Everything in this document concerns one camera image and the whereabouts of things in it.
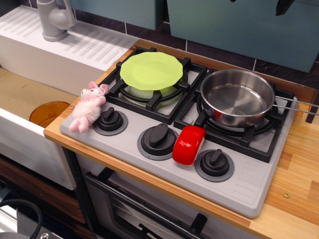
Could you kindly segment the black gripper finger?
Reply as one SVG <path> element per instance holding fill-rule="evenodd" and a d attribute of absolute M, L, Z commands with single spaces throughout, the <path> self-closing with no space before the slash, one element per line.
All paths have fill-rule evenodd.
<path fill-rule="evenodd" d="M 278 0 L 276 5 L 275 16 L 280 16 L 285 14 L 293 2 L 294 0 Z"/>

